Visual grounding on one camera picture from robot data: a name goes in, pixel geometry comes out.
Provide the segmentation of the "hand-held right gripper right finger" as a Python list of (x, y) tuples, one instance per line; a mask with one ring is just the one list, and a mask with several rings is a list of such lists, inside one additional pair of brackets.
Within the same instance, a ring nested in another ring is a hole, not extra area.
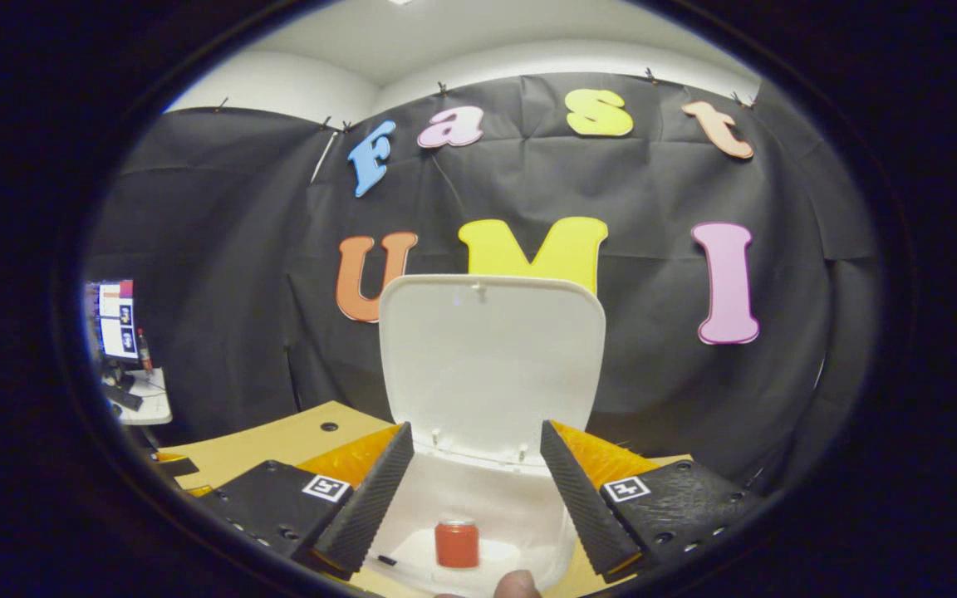
[(761, 496), (690, 458), (658, 465), (544, 420), (540, 452), (593, 571), (606, 582), (669, 576), (719, 549)]

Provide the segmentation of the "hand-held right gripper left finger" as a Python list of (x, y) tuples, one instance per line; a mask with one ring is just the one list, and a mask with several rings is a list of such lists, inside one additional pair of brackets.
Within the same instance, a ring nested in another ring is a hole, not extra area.
[(196, 500), (270, 552), (348, 580), (361, 570), (414, 454), (411, 425), (391, 425), (299, 466), (266, 459)]

